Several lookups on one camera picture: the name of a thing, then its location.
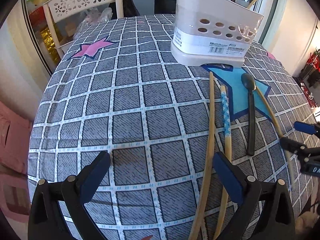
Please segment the blue patterned wooden chopstick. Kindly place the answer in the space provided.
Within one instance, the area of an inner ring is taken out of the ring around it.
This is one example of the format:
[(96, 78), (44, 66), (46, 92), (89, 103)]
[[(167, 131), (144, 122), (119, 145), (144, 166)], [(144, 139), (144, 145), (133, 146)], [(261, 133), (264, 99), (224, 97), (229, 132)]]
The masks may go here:
[[(226, 158), (231, 161), (232, 159), (232, 136), (231, 136), (231, 121), (230, 121), (230, 114), (229, 114), (229, 104), (227, 99), (227, 93), (225, 86), (220, 86), (221, 91), (221, 99), (222, 99), (222, 110), (223, 110), (223, 121), (224, 121), (224, 135), (225, 135), (225, 156)], [(222, 196), (221, 196), (221, 203), (220, 203), (220, 210), (217, 219), (217, 225), (214, 233), (213, 239), (217, 239), (225, 218), (226, 209), (228, 203), (228, 193), (226, 189), (222, 188)]]

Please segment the pink cushion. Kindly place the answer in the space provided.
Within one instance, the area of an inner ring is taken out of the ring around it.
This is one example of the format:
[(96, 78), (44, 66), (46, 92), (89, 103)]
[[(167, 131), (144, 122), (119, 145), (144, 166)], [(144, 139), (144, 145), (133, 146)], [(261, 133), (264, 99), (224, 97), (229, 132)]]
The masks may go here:
[(32, 123), (1, 103), (1, 164), (21, 174), (28, 169)]

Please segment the grey checkered tablecloth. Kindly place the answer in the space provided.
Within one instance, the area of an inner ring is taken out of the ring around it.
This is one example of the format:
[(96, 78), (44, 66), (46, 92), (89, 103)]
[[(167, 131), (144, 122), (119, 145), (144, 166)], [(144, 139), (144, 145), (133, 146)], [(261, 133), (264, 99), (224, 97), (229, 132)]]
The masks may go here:
[[(39, 179), (64, 181), (108, 151), (112, 164), (85, 205), (108, 239), (188, 239), (196, 212), (209, 125), (209, 73), (177, 64), (170, 52), (173, 15), (92, 25), (75, 39), (52, 75), (37, 111), (28, 156), (30, 200)], [(81, 45), (115, 42), (94, 57)], [(295, 121), (312, 110), (280, 61), (253, 42), (244, 70), (271, 87), (268, 102), (281, 131), (308, 147), (313, 135)], [(248, 117), (231, 122), (232, 163), (260, 181), (283, 179), (295, 217), (318, 187), (291, 157), (293, 179), (273, 125), (256, 111), (255, 154), (246, 154)]]

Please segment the white plastic utensil caddy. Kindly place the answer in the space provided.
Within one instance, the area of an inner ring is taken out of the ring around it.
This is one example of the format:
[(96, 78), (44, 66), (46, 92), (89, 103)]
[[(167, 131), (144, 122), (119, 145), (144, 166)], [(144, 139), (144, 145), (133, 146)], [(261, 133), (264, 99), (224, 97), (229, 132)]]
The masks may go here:
[(240, 68), (262, 20), (230, 0), (177, 0), (171, 53), (185, 66)]

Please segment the black bag on cart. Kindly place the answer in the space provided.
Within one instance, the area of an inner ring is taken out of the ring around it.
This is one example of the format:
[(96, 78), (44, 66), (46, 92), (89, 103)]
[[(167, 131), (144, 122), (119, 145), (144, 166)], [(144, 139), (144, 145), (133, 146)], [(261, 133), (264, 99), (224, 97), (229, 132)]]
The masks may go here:
[(123, 12), (124, 17), (135, 17), (140, 15), (133, 0), (123, 0)]

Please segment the black built-in oven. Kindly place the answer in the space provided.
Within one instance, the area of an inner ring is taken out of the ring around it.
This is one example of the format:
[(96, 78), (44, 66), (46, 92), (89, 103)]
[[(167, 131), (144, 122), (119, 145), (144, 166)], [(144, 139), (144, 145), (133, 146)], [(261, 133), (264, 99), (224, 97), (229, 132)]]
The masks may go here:
[(155, 0), (155, 14), (175, 14), (176, 0)]

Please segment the white floral storage cart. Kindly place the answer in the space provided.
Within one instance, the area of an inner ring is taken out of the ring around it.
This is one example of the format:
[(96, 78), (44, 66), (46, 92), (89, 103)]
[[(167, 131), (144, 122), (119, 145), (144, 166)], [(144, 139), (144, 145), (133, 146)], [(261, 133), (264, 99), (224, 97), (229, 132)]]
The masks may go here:
[(71, 46), (71, 42), (66, 44), (59, 42), (54, 24), (84, 10), (110, 3), (116, 5), (117, 18), (123, 18), (123, 0), (49, 0), (44, 3), (44, 15), (59, 57), (64, 56), (65, 52), (63, 50)]

